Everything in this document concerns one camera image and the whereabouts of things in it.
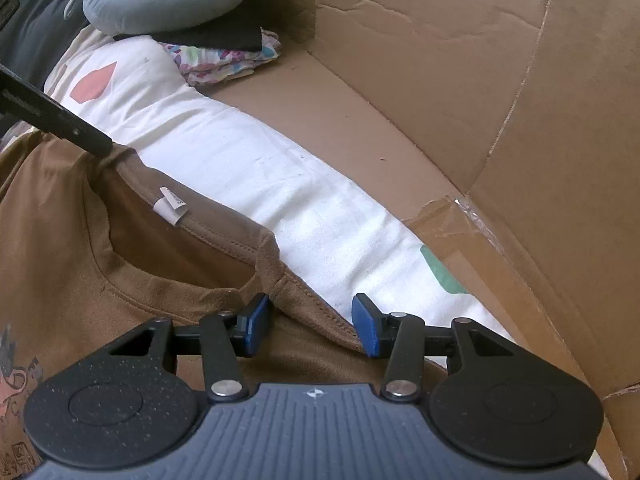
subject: torn cardboard edge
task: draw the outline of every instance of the torn cardboard edge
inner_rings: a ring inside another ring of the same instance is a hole
[[[543,303],[507,260],[511,251],[498,243],[498,237],[471,202],[446,196],[428,203],[405,224],[519,345],[587,383]],[[620,446],[607,419],[596,450],[613,479],[628,479]]]

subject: printed graphic on shirt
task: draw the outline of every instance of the printed graphic on shirt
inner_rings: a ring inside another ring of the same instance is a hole
[[[10,326],[0,336],[0,478],[10,480],[32,472],[39,458],[31,446],[22,420],[24,403],[43,380],[42,367],[33,358],[26,367],[15,363],[16,342]]]

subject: cardboard box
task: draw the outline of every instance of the cardboard box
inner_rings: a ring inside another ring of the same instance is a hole
[[[464,198],[494,246],[449,199],[411,228],[519,342],[594,388],[598,449],[636,478],[640,0],[269,2],[300,46],[215,97],[398,218]]]

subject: black cloth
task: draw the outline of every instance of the black cloth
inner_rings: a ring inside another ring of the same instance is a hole
[[[78,33],[88,25],[81,6],[69,20],[63,11],[69,0],[20,0],[20,7],[0,30],[0,63],[42,90],[44,83]],[[0,117],[0,138],[17,122]]]
[[[181,30],[155,32],[151,37],[162,43],[259,52],[262,49],[259,16],[256,0],[244,0],[234,10],[210,22]],[[124,38],[130,36],[116,36],[115,39]]]

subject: white clothing tag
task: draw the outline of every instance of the white clothing tag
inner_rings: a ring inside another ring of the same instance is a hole
[[[175,226],[178,220],[187,212],[187,204],[165,187],[161,187],[160,191],[164,195],[164,198],[161,198],[154,204],[154,211],[169,222],[169,224]]]

